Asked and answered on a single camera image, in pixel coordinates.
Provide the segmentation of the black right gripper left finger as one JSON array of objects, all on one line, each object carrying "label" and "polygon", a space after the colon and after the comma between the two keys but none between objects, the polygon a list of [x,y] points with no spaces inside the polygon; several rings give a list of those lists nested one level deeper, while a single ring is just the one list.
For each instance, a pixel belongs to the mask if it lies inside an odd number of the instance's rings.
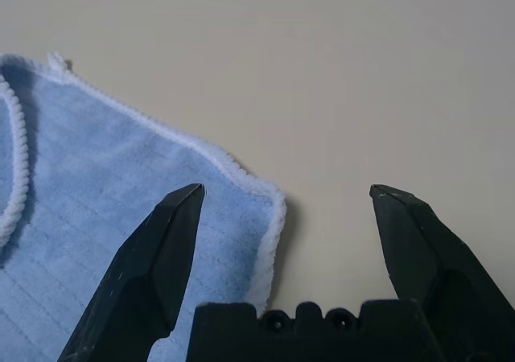
[{"label": "black right gripper left finger", "polygon": [[167,194],[111,261],[59,359],[145,361],[174,330],[196,247],[204,186]]}]

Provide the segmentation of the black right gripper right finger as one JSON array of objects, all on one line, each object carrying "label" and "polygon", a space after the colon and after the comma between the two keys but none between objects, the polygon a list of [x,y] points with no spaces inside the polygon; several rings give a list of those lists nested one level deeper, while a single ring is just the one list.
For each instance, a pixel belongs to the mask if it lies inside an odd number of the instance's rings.
[{"label": "black right gripper right finger", "polygon": [[393,288],[420,305],[445,359],[512,361],[514,309],[469,247],[413,194],[369,195]]}]

